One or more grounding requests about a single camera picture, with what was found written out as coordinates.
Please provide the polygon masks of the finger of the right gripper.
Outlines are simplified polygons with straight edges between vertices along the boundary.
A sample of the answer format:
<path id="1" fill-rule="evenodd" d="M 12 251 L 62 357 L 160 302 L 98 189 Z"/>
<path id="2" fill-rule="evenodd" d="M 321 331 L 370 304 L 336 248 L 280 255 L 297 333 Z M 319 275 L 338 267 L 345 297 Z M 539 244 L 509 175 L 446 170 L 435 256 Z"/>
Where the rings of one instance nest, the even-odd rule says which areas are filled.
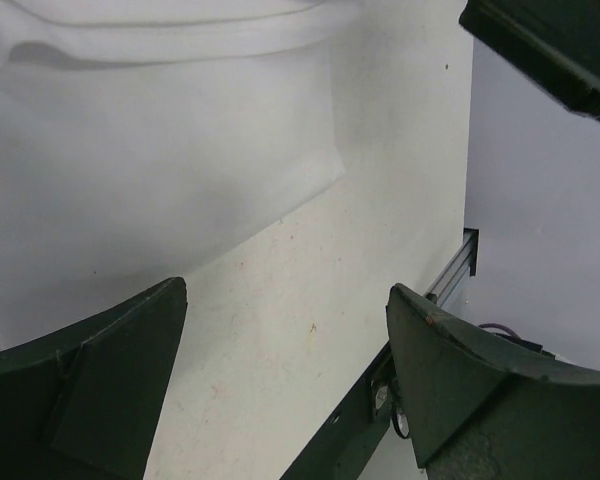
<path id="1" fill-rule="evenodd" d="M 600 1 L 469 1 L 459 24 L 565 109 L 600 120 Z"/>

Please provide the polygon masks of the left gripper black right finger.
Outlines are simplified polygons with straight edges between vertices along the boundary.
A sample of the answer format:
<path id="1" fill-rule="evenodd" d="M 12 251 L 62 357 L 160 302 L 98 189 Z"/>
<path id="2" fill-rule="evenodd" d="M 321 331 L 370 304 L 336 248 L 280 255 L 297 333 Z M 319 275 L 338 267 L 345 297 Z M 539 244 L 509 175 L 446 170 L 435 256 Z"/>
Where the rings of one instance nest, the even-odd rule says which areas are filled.
<path id="1" fill-rule="evenodd" d="M 387 328 L 417 465 L 431 479 L 600 479 L 600 371 L 463 321 L 404 285 Z"/>

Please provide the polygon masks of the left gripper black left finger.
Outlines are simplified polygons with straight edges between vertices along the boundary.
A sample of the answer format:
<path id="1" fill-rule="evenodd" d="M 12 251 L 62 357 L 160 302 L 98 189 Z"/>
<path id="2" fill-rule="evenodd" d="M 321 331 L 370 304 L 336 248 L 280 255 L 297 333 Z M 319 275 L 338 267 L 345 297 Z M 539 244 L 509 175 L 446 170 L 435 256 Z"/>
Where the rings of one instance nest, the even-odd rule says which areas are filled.
<path id="1" fill-rule="evenodd" d="M 0 479 L 142 478 L 186 310 L 169 278 L 0 351 Z"/>

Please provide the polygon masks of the white t shirt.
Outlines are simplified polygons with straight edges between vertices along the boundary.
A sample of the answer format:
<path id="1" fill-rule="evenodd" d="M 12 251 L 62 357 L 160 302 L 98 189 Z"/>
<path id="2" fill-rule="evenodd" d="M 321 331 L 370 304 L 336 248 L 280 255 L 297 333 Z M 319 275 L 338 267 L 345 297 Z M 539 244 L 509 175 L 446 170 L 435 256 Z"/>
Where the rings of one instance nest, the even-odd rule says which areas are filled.
<path id="1" fill-rule="evenodd" d="M 344 172 L 358 1 L 0 1 L 0 347 L 231 250 Z"/>

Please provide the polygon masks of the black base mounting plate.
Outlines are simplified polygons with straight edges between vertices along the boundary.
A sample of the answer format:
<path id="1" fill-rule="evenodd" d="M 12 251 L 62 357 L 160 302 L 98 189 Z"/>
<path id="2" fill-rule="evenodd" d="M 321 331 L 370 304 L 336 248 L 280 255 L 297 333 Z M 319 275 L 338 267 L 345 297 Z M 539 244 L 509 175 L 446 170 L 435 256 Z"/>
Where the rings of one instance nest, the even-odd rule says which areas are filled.
<path id="1" fill-rule="evenodd" d="M 390 427 L 396 386 L 392 352 L 386 345 L 281 479 L 358 478 Z"/>

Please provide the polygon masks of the aluminium rail profile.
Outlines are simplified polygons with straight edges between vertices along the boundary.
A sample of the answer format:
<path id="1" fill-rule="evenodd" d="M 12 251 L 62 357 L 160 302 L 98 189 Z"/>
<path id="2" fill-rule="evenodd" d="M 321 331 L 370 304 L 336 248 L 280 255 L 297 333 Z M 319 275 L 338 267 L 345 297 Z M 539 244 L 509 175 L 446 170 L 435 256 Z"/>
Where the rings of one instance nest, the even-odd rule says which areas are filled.
<path id="1" fill-rule="evenodd" d="M 425 298 L 448 310 L 461 296 L 466 282 L 476 275 L 479 249 L 479 230 L 465 228 L 461 247 L 439 274 Z"/>

